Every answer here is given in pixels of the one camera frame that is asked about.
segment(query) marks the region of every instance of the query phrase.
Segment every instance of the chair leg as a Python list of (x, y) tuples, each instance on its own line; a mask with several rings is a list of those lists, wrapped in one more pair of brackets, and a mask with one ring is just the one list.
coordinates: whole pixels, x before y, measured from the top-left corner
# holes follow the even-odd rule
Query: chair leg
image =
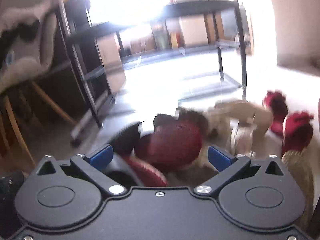
[(9, 120), (10, 120), (10, 123), (11, 123), (11, 126), (13, 128), (13, 131), (17, 137), (17, 140), (18, 140), (18, 143), (20, 145), (20, 147), (22, 148), (22, 150), (24, 150), (27, 154), (28, 154), (28, 157), (31, 159), (32, 161), (32, 164), (33, 164), (33, 167), (36, 166), (36, 163), (33, 159), (33, 157), (31, 156), (30, 152), (29, 152), (29, 149), (22, 137), (22, 134), (19, 130), (19, 127), (18, 127), (18, 124), (17, 124), (17, 121), (14, 117), (14, 113), (12, 111), (12, 107), (11, 107), (11, 104), (10, 104), (10, 101), (9, 101), (9, 97), (8, 96), (5, 96), (4, 98), (4, 105), (5, 105), (5, 108), (7, 110), (7, 113), (8, 113), (8, 116), (9, 116)]
[(36, 93), (48, 104), (51, 108), (60, 115), (64, 120), (72, 125), (76, 125), (76, 121), (70, 117), (65, 111), (61, 109), (34, 81), (32, 81), (32, 86)]
[(32, 110), (31, 106), (29, 105), (27, 99), (25, 98), (25, 96), (23, 95), (23, 93), (20, 89), (19, 89), (19, 98), (22, 101), (22, 103), (25, 107), (25, 110), (32, 116), (31, 119), (33, 119), (34, 122), (36, 123), (37, 127), (43, 131), (44, 128), (43, 128), (39, 118), (36, 116), (35, 112)]
[(0, 114), (0, 133), (1, 133), (1, 137), (4, 142), (4, 145), (5, 145), (5, 148), (7, 149), (7, 152), (10, 153), (10, 145), (7, 140), (7, 135), (5, 133), (4, 124), (3, 124), (3, 120), (2, 120), (2, 114)]

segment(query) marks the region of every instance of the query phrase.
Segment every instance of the wooden chair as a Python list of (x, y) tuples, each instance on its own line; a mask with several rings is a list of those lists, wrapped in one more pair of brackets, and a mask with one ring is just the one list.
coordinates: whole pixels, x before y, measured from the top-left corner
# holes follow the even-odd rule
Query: wooden chair
[[(17, 7), (26, 8), (32, 7), (43, 0), (1, 0), (0, 4), (0, 14), (4, 12), (7, 8)], [(52, 6), (58, 5), (60, 0), (51, 0)], [(9, 95), (7, 93), (8, 89), (12, 87), (19, 86), (22, 82), (31, 82), (32, 88), (44, 100), (58, 115), (60, 115), (65, 121), (71, 125), (75, 125), (76, 122), (63, 111), (35, 82), (35, 78), (45, 73), (49, 72), (53, 53), (54, 53), (54, 40), (57, 30), (57, 17), (54, 12), (49, 12), (44, 17), (42, 23), (40, 23), (39, 31), (36, 38), (31, 43), (23, 43), (19, 39), (15, 40), (12, 45), (12, 50), (14, 51), (15, 59), (10, 65), (6, 65), (3, 62), (2, 72), (0, 72), (0, 93), (4, 96), (3, 103), (5, 110), (8, 114), (10, 124), (12, 125), (15, 136), (22, 150), (27, 154), (28, 158), (31, 160), (32, 166), (36, 166), (28, 146), (23, 139), (20, 132), (19, 125), (17, 122), (18, 116), (15, 115), (12, 105), (10, 103)], [(23, 95), (20, 88), (19, 98), (25, 107), (29, 108), (28, 111), (32, 111), (29, 103)], [(9, 154), (11, 154), (11, 149), (9, 142), (7, 140), (6, 131), (3, 125), (2, 114), (0, 113), (0, 134), (4, 141), (5, 148)]]

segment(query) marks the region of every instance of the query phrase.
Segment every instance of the blue gripper pad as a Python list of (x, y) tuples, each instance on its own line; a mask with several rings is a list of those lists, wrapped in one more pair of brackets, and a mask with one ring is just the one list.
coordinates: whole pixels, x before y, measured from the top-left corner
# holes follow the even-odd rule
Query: blue gripper pad
[(216, 145), (211, 145), (208, 149), (208, 160), (219, 172), (221, 172), (234, 163), (236, 157)]
[(98, 171), (102, 171), (112, 161), (112, 158), (113, 148), (111, 145), (107, 145), (96, 152), (87, 155), (86, 161)]

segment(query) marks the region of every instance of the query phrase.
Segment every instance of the metal screw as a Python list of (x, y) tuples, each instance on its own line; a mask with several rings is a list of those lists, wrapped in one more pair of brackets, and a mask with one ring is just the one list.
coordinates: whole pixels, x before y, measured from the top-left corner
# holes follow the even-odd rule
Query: metal screw
[(113, 185), (109, 188), (109, 191), (112, 194), (120, 194), (120, 193), (124, 192), (124, 187), (122, 187), (121, 185)]
[(196, 192), (202, 193), (202, 194), (208, 194), (212, 191), (212, 188), (206, 185), (201, 185), (196, 187)]
[(254, 158), (256, 157), (256, 153), (250, 151), (250, 152), (249, 152), (249, 157), (252, 158), (252, 159), (254, 159)]
[(164, 196), (164, 192), (158, 191), (158, 192), (156, 193), (156, 196), (157, 196), (157, 197), (163, 197), (163, 196)]
[(33, 240), (33, 237), (32, 237), (32, 236), (25, 236), (25, 237), (23, 238), (23, 240)]

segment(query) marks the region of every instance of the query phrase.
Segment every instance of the black fabric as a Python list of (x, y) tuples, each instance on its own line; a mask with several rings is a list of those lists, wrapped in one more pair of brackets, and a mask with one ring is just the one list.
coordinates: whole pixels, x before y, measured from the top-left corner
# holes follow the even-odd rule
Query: black fabric
[(19, 23), (16, 28), (2, 33), (0, 37), (0, 69), (16, 38), (20, 37), (25, 42), (33, 41), (39, 30), (39, 26), (40, 21), (37, 19), (32, 25)]
[(139, 126), (142, 122), (137, 122), (124, 129), (115, 135), (109, 144), (112, 146), (113, 151), (122, 156), (129, 156), (140, 140)]
[(156, 117), (153, 119), (153, 126), (156, 130), (158, 126), (163, 126), (173, 122), (177, 122), (174, 116), (168, 114), (157, 114)]
[(14, 198), (23, 182), (24, 176), (19, 170), (0, 179), (0, 236), (3, 238), (8, 238), (21, 227)]

